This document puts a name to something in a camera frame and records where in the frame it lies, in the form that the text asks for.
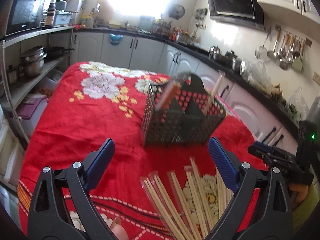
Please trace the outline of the person's right hand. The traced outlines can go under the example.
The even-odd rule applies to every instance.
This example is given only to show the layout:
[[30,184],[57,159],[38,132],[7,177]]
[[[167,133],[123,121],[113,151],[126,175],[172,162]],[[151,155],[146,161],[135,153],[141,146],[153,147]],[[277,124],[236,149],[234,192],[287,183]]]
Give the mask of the person's right hand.
[[289,189],[294,193],[292,208],[297,208],[307,197],[309,192],[309,186],[305,184],[290,183]]

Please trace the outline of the person's left hand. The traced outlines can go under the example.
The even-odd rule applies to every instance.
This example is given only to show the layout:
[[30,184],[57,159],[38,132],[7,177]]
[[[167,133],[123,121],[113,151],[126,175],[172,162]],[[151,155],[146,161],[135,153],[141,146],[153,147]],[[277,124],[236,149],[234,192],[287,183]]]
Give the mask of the person's left hand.
[[127,232],[125,231],[125,229],[121,225],[121,220],[119,217],[116,217],[112,221],[112,223],[110,225],[110,229],[113,232],[113,234],[117,237],[118,240],[128,240],[129,239]]

